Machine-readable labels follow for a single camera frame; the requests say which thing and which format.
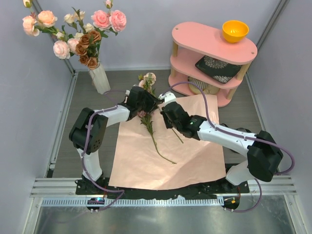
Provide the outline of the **mauve flower stem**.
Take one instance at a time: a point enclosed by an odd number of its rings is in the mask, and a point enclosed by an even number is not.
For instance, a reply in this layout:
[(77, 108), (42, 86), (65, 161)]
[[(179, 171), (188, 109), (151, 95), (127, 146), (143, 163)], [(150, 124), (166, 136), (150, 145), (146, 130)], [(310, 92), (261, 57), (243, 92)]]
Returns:
[(157, 142), (156, 142), (156, 140), (154, 138), (153, 113), (154, 112), (147, 113), (145, 111), (140, 111), (140, 112), (138, 112), (137, 116), (140, 118), (140, 124), (143, 124), (145, 126), (146, 130), (148, 131), (148, 133), (150, 134), (157, 154), (161, 158), (163, 158), (164, 160), (166, 160), (166, 161), (172, 163), (173, 165), (175, 165), (176, 164), (175, 162), (173, 162), (172, 160), (169, 160), (168, 158), (164, 157), (158, 150)]

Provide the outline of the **peach rose flower stem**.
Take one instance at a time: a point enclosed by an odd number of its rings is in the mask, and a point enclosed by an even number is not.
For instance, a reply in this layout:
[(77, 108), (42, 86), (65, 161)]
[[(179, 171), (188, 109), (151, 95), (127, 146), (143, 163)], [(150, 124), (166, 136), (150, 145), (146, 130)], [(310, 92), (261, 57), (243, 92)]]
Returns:
[(156, 82), (156, 75), (154, 73), (147, 73), (144, 76), (139, 75), (138, 79), (140, 80), (139, 82), (139, 87), (143, 88), (144, 90), (148, 91), (150, 94), (152, 94), (154, 97), (156, 97), (155, 94), (155, 88), (153, 88), (153, 85)]

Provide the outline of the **pink wrapping paper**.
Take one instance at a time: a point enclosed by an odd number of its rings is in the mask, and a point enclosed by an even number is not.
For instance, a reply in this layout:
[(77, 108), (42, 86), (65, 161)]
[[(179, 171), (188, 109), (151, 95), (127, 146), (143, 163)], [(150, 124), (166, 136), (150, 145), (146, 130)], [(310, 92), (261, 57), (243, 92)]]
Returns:
[(153, 136), (138, 117), (120, 123), (110, 186), (168, 190), (225, 177), (221, 145), (167, 129), (159, 110), (152, 121)]

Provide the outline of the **black ribbon with gold lettering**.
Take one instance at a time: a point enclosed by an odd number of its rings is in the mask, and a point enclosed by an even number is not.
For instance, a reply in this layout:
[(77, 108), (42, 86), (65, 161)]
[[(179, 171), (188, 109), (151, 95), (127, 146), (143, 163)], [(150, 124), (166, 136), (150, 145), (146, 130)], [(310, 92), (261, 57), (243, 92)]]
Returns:
[(251, 131), (246, 129), (246, 128), (237, 128), (236, 130), (241, 131), (241, 132), (245, 132), (245, 133), (251, 133)]

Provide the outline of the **brown rose flower stem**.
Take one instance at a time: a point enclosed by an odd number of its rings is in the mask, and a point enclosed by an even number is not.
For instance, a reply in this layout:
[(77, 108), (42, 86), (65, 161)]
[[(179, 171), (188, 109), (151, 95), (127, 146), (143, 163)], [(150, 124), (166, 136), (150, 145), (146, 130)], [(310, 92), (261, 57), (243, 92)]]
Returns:
[(95, 70), (99, 66), (100, 43), (100, 32), (93, 30), (84, 34), (76, 45), (75, 52), (80, 63), (86, 65), (89, 70)]

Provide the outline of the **light pink peony stem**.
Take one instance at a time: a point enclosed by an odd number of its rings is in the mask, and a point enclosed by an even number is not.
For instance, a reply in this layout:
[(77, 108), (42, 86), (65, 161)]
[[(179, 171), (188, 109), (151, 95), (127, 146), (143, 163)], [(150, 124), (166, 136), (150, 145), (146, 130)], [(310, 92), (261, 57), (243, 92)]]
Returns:
[(59, 59), (69, 59), (72, 55), (76, 54), (76, 46), (79, 40), (76, 38), (68, 39), (67, 42), (57, 40), (53, 45), (54, 54)]

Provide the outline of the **cream rose flower stem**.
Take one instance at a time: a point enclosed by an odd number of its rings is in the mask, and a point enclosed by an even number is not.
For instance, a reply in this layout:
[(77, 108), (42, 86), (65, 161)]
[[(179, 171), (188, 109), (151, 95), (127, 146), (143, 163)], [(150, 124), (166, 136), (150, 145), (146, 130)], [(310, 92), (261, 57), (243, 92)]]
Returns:
[(74, 28), (76, 31), (75, 35), (68, 34), (65, 32), (64, 25), (61, 27), (61, 31), (56, 33), (56, 38), (58, 40), (68, 41), (68, 39), (80, 39), (84, 34), (87, 34), (93, 31), (95, 28), (92, 24), (84, 24), (83, 20), (85, 17), (85, 12), (74, 10), (73, 14), (66, 14), (64, 16), (64, 22), (71, 28)]

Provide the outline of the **peach peony flower stem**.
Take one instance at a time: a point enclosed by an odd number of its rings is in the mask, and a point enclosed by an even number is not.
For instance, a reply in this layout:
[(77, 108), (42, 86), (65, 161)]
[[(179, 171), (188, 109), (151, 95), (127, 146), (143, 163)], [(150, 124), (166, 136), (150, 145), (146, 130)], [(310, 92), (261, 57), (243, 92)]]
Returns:
[(41, 11), (38, 15), (32, 10), (33, 1), (24, 0), (23, 5), (28, 8), (30, 15), (22, 19), (22, 26), (25, 34), (28, 36), (37, 37), (40, 32), (50, 34), (58, 40), (67, 41), (66, 34), (55, 27), (58, 18), (52, 11)]

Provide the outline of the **pink rose flower stem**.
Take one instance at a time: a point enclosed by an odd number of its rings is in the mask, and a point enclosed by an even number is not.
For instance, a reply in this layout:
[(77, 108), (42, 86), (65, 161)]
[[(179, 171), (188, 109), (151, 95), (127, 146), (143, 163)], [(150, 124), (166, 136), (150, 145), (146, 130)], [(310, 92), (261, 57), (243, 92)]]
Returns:
[(105, 0), (105, 7), (107, 11), (97, 10), (91, 16), (94, 27), (100, 31), (113, 32), (117, 35), (126, 28), (126, 15), (120, 10), (113, 10), (113, 1)]

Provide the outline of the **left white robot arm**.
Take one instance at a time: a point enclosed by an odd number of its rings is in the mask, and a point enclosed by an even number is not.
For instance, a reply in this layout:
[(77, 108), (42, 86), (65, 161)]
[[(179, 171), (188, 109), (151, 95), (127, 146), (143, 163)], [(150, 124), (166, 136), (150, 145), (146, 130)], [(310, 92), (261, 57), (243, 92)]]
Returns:
[(114, 107), (100, 110), (83, 108), (73, 125), (69, 139), (79, 153), (83, 173), (82, 180), (92, 194), (104, 189), (103, 171), (99, 164), (98, 151), (102, 145), (106, 128), (132, 120), (141, 111), (151, 112), (164, 100), (154, 97), (148, 91), (134, 86), (126, 92), (124, 101)]

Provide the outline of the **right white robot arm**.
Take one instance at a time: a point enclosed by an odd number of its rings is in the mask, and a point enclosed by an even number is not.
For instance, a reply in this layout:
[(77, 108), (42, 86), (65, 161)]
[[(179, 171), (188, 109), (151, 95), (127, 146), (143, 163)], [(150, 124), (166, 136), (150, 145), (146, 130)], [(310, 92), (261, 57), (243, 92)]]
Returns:
[(213, 142), (246, 157), (220, 180), (221, 189), (227, 193), (247, 180), (270, 182), (283, 158), (272, 136), (265, 131), (253, 134), (214, 124), (205, 117), (189, 115), (175, 101), (162, 107), (161, 114), (167, 128), (175, 128), (186, 138)]

